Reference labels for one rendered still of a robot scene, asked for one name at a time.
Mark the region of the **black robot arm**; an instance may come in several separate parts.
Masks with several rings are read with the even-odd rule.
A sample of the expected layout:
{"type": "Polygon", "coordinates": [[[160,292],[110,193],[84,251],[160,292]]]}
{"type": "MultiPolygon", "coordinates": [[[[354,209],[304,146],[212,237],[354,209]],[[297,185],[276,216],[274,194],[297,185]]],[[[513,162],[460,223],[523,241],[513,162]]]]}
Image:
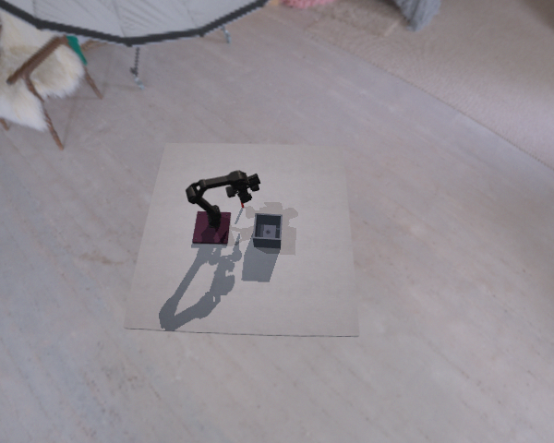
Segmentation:
{"type": "MultiPolygon", "coordinates": [[[[209,179],[200,179],[199,181],[192,183],[187,187],[187,199],[188,202],[192,204],[198,204],[208,214],[208,223],[210,228],[220,227],[221,224],[221,213],[219,207],[211,205],[204,197],[204,193],[207,189],[218,187],[218,186],[227,186],[230,185],[234,190],[238,189],[239,191],[246,190],[247,186],[255,186],[260,184],[260,180],[257,174],[252,174],[247,176],[246,173],[241,172],[240,170],[232,171],[228,175],[218,176],[209,179]],[[197,189],[197,186],[200,186],[200,189],[197,189]]],[[[241,200],[241,203],[246,203],[252,199],[251,194],[247,191],[242,193],[237,193],[238,197],[241,200]]]]}

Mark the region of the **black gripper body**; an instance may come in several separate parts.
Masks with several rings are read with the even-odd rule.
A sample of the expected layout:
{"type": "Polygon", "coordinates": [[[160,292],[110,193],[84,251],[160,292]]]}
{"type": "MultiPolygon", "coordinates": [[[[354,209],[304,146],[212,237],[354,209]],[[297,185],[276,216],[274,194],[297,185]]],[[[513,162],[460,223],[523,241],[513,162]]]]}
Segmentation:
{"type": "MultiPolygon", "coordinates": [[[[247,191],[248,188],[250,188],[250,186],[247,186],[246,190],[244,190],[244,191],[247,191]]],[[[258,191],[258,190],[259,190],[259,185],[252,186],[252,189],[253,189],[253,191],[258,191]]],[[[238,189],[233,190],[232,186],[227,186],[227,187],[225,188],[225,190],[226,190],[226,194],[227,194],[227,196],[228,196],[229,198],[234,197],[234,196],[235,196],[235,193],[242,193],[242,192],[244,192],[244,191],[239,191],[238,189]],[[236,191],[236,192],[235,192],[235,191],[236,191]]]]}

